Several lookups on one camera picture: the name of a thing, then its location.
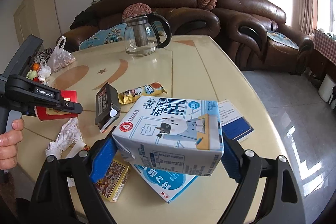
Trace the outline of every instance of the blue and white milk carton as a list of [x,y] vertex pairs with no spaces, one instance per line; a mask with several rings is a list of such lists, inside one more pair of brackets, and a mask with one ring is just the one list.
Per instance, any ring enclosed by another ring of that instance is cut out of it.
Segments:
[[216,101],[141,96],[112,136],[126,161],[176,173],[210,176],[223,155]]
[[197,178],[132,164],[139,175],[167,203],[177,198]]

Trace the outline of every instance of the red cup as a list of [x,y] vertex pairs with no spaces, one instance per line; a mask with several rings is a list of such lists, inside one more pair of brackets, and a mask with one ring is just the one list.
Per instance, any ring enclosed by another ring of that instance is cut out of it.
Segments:
[[[61,95],[66,101],[77,102],[77,91],[75,90],[61,90]],[[58,109],[41,106],[35,107],[35,114],[40,121],[78,117],[77,113],[64,112]]]

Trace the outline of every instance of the cartoon cow illustration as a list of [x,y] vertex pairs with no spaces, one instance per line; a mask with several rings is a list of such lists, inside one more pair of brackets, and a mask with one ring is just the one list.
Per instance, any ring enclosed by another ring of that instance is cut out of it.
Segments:
[[143,92],[142,87],[138,87],[136,89],[126,91],[126,96],[131,94],[133,97],[135,97],[141,95],[142,92]]
[[187,121],[174,117],[163,119],[165,122],[162,122],[160,127],[156,128],[160,130],[157,136],[165,140],[196,141],[197,132],[205,132],[205,119],[194,118]]

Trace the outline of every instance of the table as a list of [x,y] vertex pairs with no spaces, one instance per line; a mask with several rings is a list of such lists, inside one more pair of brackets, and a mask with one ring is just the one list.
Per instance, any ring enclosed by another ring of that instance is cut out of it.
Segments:
[[336,81],[336,42],[318,30],[313,30],[315,34],[314,50],[309,58],[308,67],[311,70],[309,80],[315,75],[319,80],[323,80],[328,74]]
[[[246,78],[207,36],[173,36],[171,43],[148,56],[136,58],[125,53],[123,42],[102,45],[74,52],[76,62],[53,74],[49,83],[58,89],[76,90],[83,105],[79,129],[84,142],[91,146],[105,138],[95,126],[95,95],[108,81],[119,92],[160,82],[168,97],[222,101],[229,99],[254,128],[241,145],[261,157],[275,159],[286,155],[282,141],[264,105]],[[119,120],[132,104],[123,105]],[[18,164],[36,180],[45,160],[44,151],[55,140],[66,119],[40,122],[24,117],[24,140],[18,144]],[[257,193],[246,218],[252,221],[261,201],[265,179],[259,182]],[[217,223],[228,205],[237,184],[230,179],[221,164],[211,177],[198,177],[182,195],[165,203],[146,182],[131,170],[129,179],[116,203],[105,201],[119,223],[137,222],[140,216],[147,223]],[[75,187],[70,188],[73,204],[84,214]]]

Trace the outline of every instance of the star decoration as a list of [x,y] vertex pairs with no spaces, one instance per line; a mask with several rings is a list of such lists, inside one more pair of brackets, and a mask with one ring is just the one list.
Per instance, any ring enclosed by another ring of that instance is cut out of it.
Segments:
[[100,70],[99,72],[97,72],[97,73],[100,73],[100,75],[102,75],[103,72],[106,72],[106,69],[101,69],[101,70]]

